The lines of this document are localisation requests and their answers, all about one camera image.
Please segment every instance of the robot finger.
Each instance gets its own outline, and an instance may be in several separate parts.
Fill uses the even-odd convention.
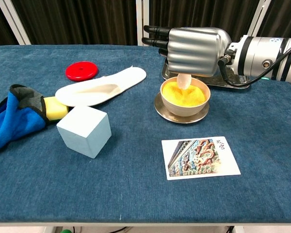
[[[167,57],[168,51],[164,49],[159,49],[159,54],[163,57]]]
[[[168,41],[156,40],[156,39],[150,39],[150,38],[143,37],[142,43],[144,43],[146,45],[162,48],[162,49],[167,49]]]
[[[163,36],[168,38],[171,28],[145,25],[144,30],[149,34],[154,35],[154,37]]]

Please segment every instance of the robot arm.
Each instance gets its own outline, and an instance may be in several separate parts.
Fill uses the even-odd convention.
[[[262,77],[291,83],[291,38],[250,37],[232,43],[229,35],[218,28],[161,28],[145,26],[154,39],[145,44],[159,47],[173,73],[211,77],[219,72],[233,86],[252,84]],[[256,77],[244,84],[231,83],[226,66],[235,74]]]

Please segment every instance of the yellow powder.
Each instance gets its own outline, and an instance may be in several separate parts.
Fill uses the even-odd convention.
[[[190,85],[188,89],[181,90],[177,82],[166,83],[163,95],[169,102],[183,107],[196,106],[206,101],[206,97],[199,87]]]

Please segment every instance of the white pole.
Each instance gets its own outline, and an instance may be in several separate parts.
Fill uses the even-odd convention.
[[[20,45],[31,45],[27,33],[21,23],[11,0],[0,0],[0,8],[8,21],[18,43]]]
[[[142,25],[142,27],[143,27],[144,25],[150,24],[150,20],[149,20],[149,18],[150,18],[150,16],[149,16],[150,15],[150,1],[143,0],[142,3],[143,3],[143,10],[142,10],[142,12],[143,12],[143,25]],[[143,31],[143,37],[149,37],[149,33]]]
[[[260,2],[258,3],[256,12],[251,21],[248,36],[257,36],[271,1],[272,0],[260,0]]]
[[[137,16],[137,41],[142,46],[143,24],[142,24],[142,0],[136,0],[136,16]]]

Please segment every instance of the glove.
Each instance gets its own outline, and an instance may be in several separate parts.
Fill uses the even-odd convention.
[[[31,88],[12,85],[0,103],[0,148],[48,123],[43,96]]]

